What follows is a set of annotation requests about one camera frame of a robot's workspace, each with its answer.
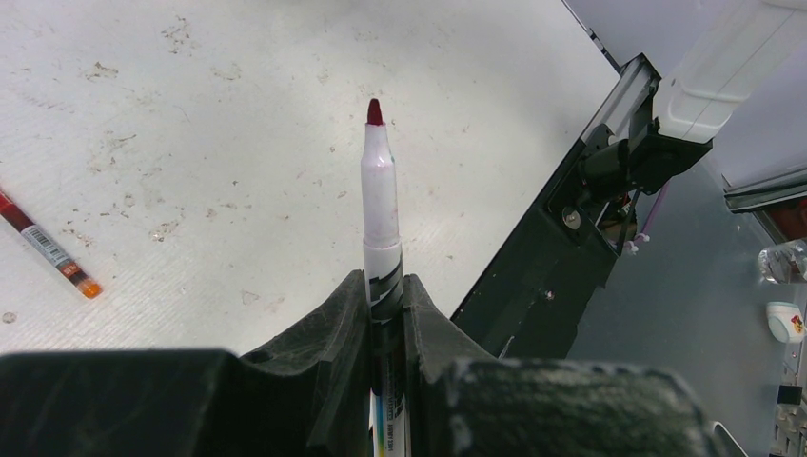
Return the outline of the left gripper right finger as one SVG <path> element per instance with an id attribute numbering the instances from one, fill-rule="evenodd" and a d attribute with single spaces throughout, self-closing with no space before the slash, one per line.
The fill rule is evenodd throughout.
<path id="1" fill-rule="evenodd" d="M 721 456 L 691 390 L 635 365 L 499 359 L 404 279 L 410 451 L 415 456 Z"/>

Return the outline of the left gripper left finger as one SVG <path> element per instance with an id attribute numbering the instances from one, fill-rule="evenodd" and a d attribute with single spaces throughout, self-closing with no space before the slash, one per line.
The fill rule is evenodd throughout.
<path id="1" fill-rule="evenodd" d="M 5 456 L 366 456 L 369 323 L 350 272 L 242 356 L 219 348 L 1 359 Z"/>

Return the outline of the red pen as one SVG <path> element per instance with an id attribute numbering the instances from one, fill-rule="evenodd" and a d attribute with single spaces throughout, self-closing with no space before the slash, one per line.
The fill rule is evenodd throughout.
<path id="1" fill-rule="evenodd" d="M 94 299 L 103 292 L 102 287 L 4 192 L 1 192 L 1 216 L 86 298 Z"/>

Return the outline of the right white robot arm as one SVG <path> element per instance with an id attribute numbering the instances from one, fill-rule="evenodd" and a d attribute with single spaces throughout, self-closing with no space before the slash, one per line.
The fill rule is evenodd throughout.
<path id="1" fill-rule="evenodd" d="M 767 159 L 785 145 L 771 120 L 725 135 L 733 113 L 788 61 L 803 63 L 802 1 L 574 1 L 620 66 L 581 135 L 578 176 L 597 197 L 654 194 L 713 151 Z"/>

